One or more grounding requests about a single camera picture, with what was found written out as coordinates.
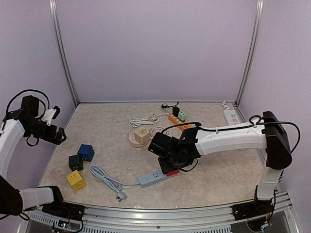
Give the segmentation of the pink round power strip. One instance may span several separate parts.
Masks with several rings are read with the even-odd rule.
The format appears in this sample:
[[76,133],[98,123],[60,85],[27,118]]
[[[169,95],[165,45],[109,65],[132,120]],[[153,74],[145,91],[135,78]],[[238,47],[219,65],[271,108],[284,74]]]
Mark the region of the pink round power strip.
[[[149,133],[150,133],[150,140],[155,136],[156,133],[160,133],[163,129],[164,129],[164,128],[163,128],[163,127],[160,127],[160,126],[154,126],[154,127],[149,128],[148,130],[149,130]],[[142,148],[142,147],[146,146],[146,145],[149,143],[150,140],[149,140],[148,143],[145,144],[145,145],[139,144],[139,143],[135,140],[134,131],[135,131],[135,130],[133,130],[131,133],[129,133],[129,136],[128,136],[128,141],[129,141],[130,145],[131,145],[132,147],[134,147],[134,148]]]

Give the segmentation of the white power strip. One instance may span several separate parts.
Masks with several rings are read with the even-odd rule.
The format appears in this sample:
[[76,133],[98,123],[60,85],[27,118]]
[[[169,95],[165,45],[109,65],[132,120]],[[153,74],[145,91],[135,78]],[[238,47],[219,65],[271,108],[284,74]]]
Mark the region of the white power strip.
[[240,119],[234,109],[231,109],[226,101],[222,101],[221,106],[223,108],[223,116],[227,125],[237,125],[240,124]]

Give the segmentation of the orange power strip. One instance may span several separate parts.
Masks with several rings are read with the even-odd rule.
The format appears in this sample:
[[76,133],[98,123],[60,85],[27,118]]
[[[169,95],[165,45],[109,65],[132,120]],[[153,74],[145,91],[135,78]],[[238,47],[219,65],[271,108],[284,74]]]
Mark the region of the orange power strip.
[[142,125],[155,125],[160,122],[160,117],[165,116],[171,122],[173,125],[177,125],[178,129],[180,131],[184,131],[185,129],[190,129],[191,125],[187,124],[187,122],[184,120],[180,120],[178,117],[174,116],[172,113],[162,113],[162,114],[152,114],[151,116],[138,118],[138,117],[131,117],[129,119],[128,126],[131,128],[137,128]]

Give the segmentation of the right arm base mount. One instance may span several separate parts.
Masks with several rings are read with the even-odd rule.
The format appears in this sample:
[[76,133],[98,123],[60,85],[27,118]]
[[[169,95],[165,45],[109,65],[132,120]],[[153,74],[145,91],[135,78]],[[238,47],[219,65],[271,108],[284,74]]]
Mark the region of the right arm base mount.
[[265,215],[268,212],[271,213],[273,211],[273,206],[271,204],[247,202],[243,204],[233,205],[232,210],[234,219],[237,221]]

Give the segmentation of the blue cube socket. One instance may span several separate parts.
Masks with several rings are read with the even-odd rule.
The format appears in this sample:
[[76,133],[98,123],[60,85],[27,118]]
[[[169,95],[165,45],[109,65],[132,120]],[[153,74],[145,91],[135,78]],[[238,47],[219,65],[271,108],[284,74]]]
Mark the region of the blue cube socket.
[[82,144],[78,150],[78,155],[82,160],[91,162],[93,160],[95,151],[91,145]]

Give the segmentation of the red cube socket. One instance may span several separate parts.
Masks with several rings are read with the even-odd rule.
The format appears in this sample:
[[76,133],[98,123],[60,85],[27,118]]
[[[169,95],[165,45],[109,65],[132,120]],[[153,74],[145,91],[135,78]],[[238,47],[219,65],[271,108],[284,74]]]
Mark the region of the red cube socket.
[[174,170],[174,171],[171,171],[169,173],[166,174],[167,177],[171,177],[171,176],[174,176],[174,175],[177,175],[179,174],[180,170]]

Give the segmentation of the blue-grey power strip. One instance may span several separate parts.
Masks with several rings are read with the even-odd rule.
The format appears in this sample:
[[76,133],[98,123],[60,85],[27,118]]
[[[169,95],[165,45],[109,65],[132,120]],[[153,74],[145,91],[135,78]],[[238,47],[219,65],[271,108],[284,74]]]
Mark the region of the blue-grey power strip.
[[127,195],[122,190],[124,186],[133,187],[139,185],[140,187],[147,187],[169,178],[166,174],[162,172],[162,170],[157,170],[139,176],[137,182],[135,183],[122,183],[110,177],[101,167],[97,165],[91,165],[89,167],[89,171],[93,176],[95,176],[101,182],[105,183],[111,190],[113,190],[117,194],[116,199],[119,202],[127,198]]

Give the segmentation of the beige plug adapter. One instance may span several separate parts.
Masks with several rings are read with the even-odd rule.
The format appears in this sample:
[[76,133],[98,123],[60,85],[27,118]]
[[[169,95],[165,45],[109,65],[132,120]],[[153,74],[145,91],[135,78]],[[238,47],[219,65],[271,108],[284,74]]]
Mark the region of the beige plug adapter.
[[150,140],[149,130],[144,127],[136,129],[134,131],[134,135],[135,135],[135,140],[141,145],[147,144],[148,141]]

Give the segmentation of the mint green plug adapter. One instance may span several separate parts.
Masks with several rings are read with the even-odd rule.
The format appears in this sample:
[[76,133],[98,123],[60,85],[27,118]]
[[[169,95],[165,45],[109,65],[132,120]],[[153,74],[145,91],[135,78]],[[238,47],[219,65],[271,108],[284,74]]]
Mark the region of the mint green plug adapter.
[[181,122],[186,121],[186,118],[187,118],[187,115],[186,115],[184,112],[180,111],[180,112],[178,113],[178,119],[179,119]]

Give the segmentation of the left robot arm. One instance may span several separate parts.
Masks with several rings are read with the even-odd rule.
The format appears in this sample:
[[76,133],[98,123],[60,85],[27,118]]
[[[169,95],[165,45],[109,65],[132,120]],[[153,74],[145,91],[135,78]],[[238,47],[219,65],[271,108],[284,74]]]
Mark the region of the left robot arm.
[[6,110],[0,127],[0,214],[1,219],[19,216],[27,219],[26,211],[48,205],[58,216],[68,211],[57,186],[16,189],[7,181],[9,163],[21,138],[33,136],[37,141],[43,140],[60,145],[66,140],[63,128],[52,124],[60,113],[60,108],[44,104],[44,113],[39,114],[41,100],[32,95],[22,99],[21,107],[15,111]]

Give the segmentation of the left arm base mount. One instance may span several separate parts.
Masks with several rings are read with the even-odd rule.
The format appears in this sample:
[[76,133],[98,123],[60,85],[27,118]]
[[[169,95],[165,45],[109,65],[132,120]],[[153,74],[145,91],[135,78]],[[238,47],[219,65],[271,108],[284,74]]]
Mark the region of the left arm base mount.
[[64,202],[63,205],[53,205],[50,203],[42,205],[42,211],[53,216],[81,221],[84,215],[85,207],[83,205],[67,202]]

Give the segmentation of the yellow cube socket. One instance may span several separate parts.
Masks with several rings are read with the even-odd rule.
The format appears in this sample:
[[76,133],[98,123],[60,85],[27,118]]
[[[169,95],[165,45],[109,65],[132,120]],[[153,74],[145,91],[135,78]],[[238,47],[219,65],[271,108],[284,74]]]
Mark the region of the yellow cube socket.
[[78,170],[75,170],[69,175],[67,175],[67,180],[72,189],[76,192],[86,187],[86,182],[84,181]]

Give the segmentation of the dark green cube socket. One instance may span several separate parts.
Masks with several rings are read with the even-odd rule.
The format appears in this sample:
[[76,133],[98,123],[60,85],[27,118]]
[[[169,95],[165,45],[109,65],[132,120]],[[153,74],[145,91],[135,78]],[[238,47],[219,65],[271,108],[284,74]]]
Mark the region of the dark green cube socket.
[[69,157],[69,168],[72,172],[74,172],[75,170],[81,171],[84,169],[83,160],[80,155],[76,154]]

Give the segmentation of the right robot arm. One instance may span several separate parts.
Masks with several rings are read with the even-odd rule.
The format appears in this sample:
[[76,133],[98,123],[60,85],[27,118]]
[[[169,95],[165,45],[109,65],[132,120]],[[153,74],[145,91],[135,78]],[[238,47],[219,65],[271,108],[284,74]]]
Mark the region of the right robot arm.
[[292,150],[283,125],[270,112],[254,115],[248,122],[215,128],[204,128],[199,122],[191,122],[179,138],[157,132],[148,151],[158,156],[164,174],[184,170],[195,160],[211,153],[258,149],[266,152],[266,167],[255,190],[254,201],[248,205],[252,215],[264,211],[274,196],[276,184],[282,172],[292,163]]

